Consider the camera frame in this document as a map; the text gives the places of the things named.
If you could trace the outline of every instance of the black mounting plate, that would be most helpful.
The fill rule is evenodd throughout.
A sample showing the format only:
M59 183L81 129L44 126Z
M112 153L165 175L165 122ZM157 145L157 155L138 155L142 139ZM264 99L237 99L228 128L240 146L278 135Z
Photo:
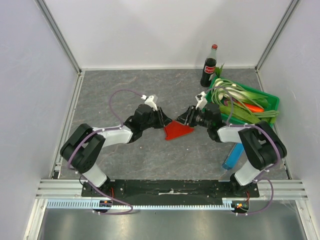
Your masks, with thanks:
M111 180L101 190L132 205L221 205L222 198L258 198L257 184L236 194L229 181L219 180ZM101 197L88 183L83 184L82 197Z

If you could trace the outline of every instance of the metal floor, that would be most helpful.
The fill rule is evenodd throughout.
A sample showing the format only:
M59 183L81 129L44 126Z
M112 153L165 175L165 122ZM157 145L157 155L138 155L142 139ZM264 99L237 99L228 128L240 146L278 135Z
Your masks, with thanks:
M108 107L109 96L118 89L133 89L158 96L157 105L174 119L196 104L201 69L86 71L77 102L71 133L82 123L92 127L111 127L119 123ZM224 69L223 77L259 89L254 69ZM119 92L113 99L114 110L127 119L143 101L133 93ZM163 129L148 129L136 142L103 148L97 163L111 179L229 179L246 161L243 154L230 171L221 168L233 143L212 141L205 128L171 140ZM283 164L267 174L270 179L287 179ZM60 178L75 179L63 161Z
M251 209L263 208L251 202ZM47 209L38 240L307 240L294 201L260 214L213 210L142 210L99 216L90 210Z

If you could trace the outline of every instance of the white bracket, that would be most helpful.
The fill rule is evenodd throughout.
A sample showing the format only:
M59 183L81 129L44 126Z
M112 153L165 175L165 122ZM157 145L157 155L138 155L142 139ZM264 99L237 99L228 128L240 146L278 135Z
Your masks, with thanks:
M157 97L156 95L150 95L150 96L144 101L144 104L152 107L152 109L153 109L154 111L157 111L157 110L158 110L157 104L156 104L157 100L158 100L158 97Z
M241 131L242 129L245 129L245 128L246 127L244 127L244 126L241 126L241 127L224 126L224 127L219 128L217 133L218 133L220 141L223 143L232 142L232 143L241 144L242 141L240 139L238 132Z
M196 109L203 109L205 105L208 103L206 99L207 94L202 91L200 94L195 96L196 101L198 102L197 105L195 106Z

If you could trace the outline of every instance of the blue object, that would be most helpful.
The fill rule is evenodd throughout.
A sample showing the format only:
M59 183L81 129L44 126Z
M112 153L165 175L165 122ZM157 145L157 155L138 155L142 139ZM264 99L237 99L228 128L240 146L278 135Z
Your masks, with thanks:
M241 143L237 143L233 149L231 150L231 153L226 158L224 163L222 164L222 167L226 170L233 169L235 165L237 164L239 158L241 157L241 154L244 152L244 146Z

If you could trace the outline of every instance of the red cloth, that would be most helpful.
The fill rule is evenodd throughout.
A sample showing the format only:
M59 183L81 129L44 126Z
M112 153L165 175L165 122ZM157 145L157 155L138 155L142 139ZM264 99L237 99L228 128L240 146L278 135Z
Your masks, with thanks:
M165 140L169 141L192 133L194 131L194 128L189 127L188 125L183 125L180 122L173 120L164 127L164 131L166 134Z

